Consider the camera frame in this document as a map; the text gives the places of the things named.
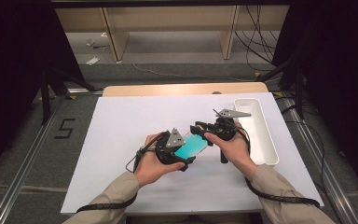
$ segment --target white plastic tray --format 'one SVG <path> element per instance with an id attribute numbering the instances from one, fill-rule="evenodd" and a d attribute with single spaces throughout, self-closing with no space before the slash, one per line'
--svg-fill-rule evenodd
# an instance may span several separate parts
<path id="1" fill-rule="evenodd" d="M 251 140 L 251 158 L 256 164 L 274 166 L 279 157 L 272 142 L 263 109 L 257 99 L 237 99 L 235 109 L 250 113 L 251 117 L 238 118 L 238 122 L 249 134 Z"/>

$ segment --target table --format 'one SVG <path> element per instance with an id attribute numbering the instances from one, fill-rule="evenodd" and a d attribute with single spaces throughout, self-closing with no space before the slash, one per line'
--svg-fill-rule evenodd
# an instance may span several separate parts
<path id="1" fill-rule="evenodd" d="M 223 94 L 212 95 L 214 91 Z M 187 124 L 194 122 L 195 118 L 212 122 L 215 117 L 209 107 L 227 107 L 232 105 L 234 99 L 241 97 L 258 98 L 264 108 L 271 137 L 280 157 L 275 169 L 285 175 L 306 197 L 323 204 L 274 98 L 266 91 L 267 88 L 262 83 L 106 88 L 96 106 L 89 133 L 62 206 L 62 213 L 73 214 L 78 207 L 99 194 L 115 175 L 121 174 L 125 170 L 125 164 L 131 159 L 131 154 L 145 141 L 148 133 L 161 131 L 164 125 L 178 125 L 176 128 L 182 133 L 183 129 L 188 128 Z M 235 94 L 238 92 L 256 93 Z M 196 109 L 191 111 L 190 115 L 186 113 L 188 108 Z M 108 117 L 118 118 L 112 123 L 106 119 Z M 131 140 L 125 143 L 112 139 L 129 138 L 129 133 Z M 117 153 L 118 148 L 126 150 Z M 241 173 L 230 163 L 221 164 L 219 155 L 218 147 L 209 147 L 199 154 L 184 173 L 165 175 L 157 183 L 140 189 L 135 203 L 127 208 L 127 215 L 211 214 L 262 210 L 257 197 L 245 187 Z"/>

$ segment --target white table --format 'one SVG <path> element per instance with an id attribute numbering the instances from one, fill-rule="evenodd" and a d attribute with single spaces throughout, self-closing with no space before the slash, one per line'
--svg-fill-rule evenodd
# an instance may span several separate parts
<path id="1" fill-rule="evenodd" d="M 62 213 L 73 214 L 122 174 L 147 135 L 172 128 L 186 133 L 195 121 L 214 122 L 213 109 L 233 109 L 234 101 L 239 98 L 260 101 L 280 157 L 274 169 L 305 197 L 323 205 L 270 93 L 132 96 L 99 99 Z M 130 216 L 177 215 L 260 209 L 260 202 L 246 187 L 241 173 L 230 163 L 220 163 L 218 147 L 208 147 L 185 172 L 167 174 L 155 184 L 140 189 L 126 213 Z"/>

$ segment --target gray carpet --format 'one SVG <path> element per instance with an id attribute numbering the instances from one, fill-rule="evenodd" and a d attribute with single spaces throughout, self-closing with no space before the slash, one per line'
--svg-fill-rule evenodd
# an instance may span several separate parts
<path id="1" fill-rule="evenodd" d="M 80 68 L 85 75 L 85 79 L 97 87 L 136 84 L 235 82 L 239 81 L 238 79 L 255 79 L 255 70 L 246 64 L 137 64 L 137 66 L 144 70 L 152 70 L 165 75 L 142 72 L 134 68 L 132 64 L 81 65 Z M 271 68 L 266 64 L 255 64 L 254 66 L 262 69 Z M 267 84 L 270 90 L 277 90 L 277 81 L 269 81 Z M 77 85 L 73 83 L 68 83 L 67 85 L 68 87 L 77 88 Z M 78 95 L 75 100 L 68 99 L 63 102 L 48 132 L 46 142 L 42 146 L 25 181 L 21 194 L 7 217 L 7 223 L 61 223 L 67 219 L 66 216 L 60 214 L 61 205 L 72 173 L 75 170 L 97 99 L 98 95 Z M 277 100 L 281 110 L 286 108 L 284 101 L 285 99 Z M 315 134 L 315 138 L 320 143 L 323 142 L 326 162 L 331 166 L 339 184 L 349 196 L 353 208 L 358 214 L 358 178 L 345 158 L 338 156 L 336 153 L 338 150 L 337 145 L 323 119 L 317 115 L 311 104 L 305 105 L 304 109 L 306 110 L 306 122 L 321 136 L 321 139 L 318 139 L 319 135 Z M 289 113 L 291 112 L 283 114 L 286 120 L 291 120 Z M 23 122 L 18 135 L 13 139 L 11 148 L 0 159 L 0 199 L 36 137 L 42 120 L 41 116 L 41 102 L 36 99 L 34 109 L 30 110 L 29 117 Z M 67 131 L 59 130 L 64 119 L 74 119 L 64 123 L 65 128 L 73 128 L 73 131 L 69 138 L 60 139 L 57 137 L 68 134 Z M 312 179 L 318 182 L 320 173 L 305 146 L 303 138 L 296 129 L 297 124 L 288 123 L 287 125 Z M 320 193 L 325 203 L 323 210 L 337 222 L 338 219 L 326 200 L 328 196 L 321 191 Z M 264 213 L 262 213 L 262 217 L 265 223 L 270 223 Z"/>

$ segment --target beige sleeve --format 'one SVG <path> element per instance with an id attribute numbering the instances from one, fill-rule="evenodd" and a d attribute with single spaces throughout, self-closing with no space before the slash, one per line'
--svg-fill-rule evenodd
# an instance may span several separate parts
<path id="1" fill-rule="evenodd" d="M 138 179 L 133 173 L 125 172 L 116 178 L 102 194 L 98 195 L 92 203 L 124 203 L 138 192 Z M 81 223 L 118 223 L 123 216 L 125 208 L 110 210 L 83 211 L 75 214 L 64 224 Z"/>
<path id="2" fill-rule="evenodd" d="M 271 195 L 304 197 L 282 175 L 266 164 L 257 167 L 252 186 Z M 268 218 L 273 223 L 334 223 L 330 217 L 314 205 L 279 203 L 263 198 L 259 199 Z"/>

